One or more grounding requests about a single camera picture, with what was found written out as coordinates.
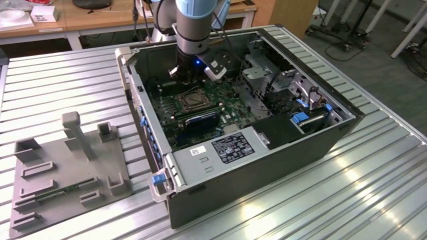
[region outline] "cart wheel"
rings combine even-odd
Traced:
[[[314,30],[310,28],[307,31],[306,31],[306,34],[307,36],[311,36],[314,34]]]
[[[345,48],[345,49],[343,49],[345,52],[349,52],[349,51],[353,49],[353,46],[349,45],[349,44],[345,44],[343,48]]]

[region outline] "aluminum slat table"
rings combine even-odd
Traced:
[[[150,166],[112,55],[119,46],[15,58],[0,80],[0,240],[10,236],[14,141],[64,138],[59,116],[70,111],[80,112],[84,132],[103,121],[119,126],[135,194],[24,239],[427,237],[426,137],[285,28],[265,29],[367,114],[325,158],[171,229],[147,185]]]

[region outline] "circuit board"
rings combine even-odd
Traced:
[[[168,96],[151,92],[151,104],[174,151],[223,136],[230,129],[243,129],[257,121],[234,86],[234,80],[222,83],[207,81]],[[221,114],[218,126],[199,134],[183,134],[186,120],[210,113]]]

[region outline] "power supply label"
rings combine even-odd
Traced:
[[[213,145],[225,164],[230,164],[247,155],[255,153],[242,132],[214,141]]]

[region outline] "gray floor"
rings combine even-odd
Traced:
[[[333,1],[334,0],[322,0],[321,6],[329,9]],[[341,1],[337,13],[342,12],[346,3],[346,0]],[[357,19],[362,7],[363,3],[359,2],[349,20],[350,25],[353,25],[353,21]],[[361,25],[362,29],[367,28],[377,12],[371,7]],[[326,55],[326,48],[338,42],[335,38],[315,33],[313,36],[306,36],[303,41],[387,107],[427,135],[427,108],[425,107],[427,102],[427,82],[419,79],[409,70],[405,56],[397,59],[390,57],[406,37],[406,33],[402,32],[405,26],[406,23],[385,15],[370,34],[371,43],[366,50],[347,62],[337,61]],[[421,32],[414,41],[419,41],[423,37],[426,37],[426,34]],[[353,49],[350,52],[343,52],[341,49],[333,47],[329,53],[338,59],[347,59],[358,53],[358,51],[361,50]],[[422,57],[422,60],[427,66],[426,58],[427,57]]]

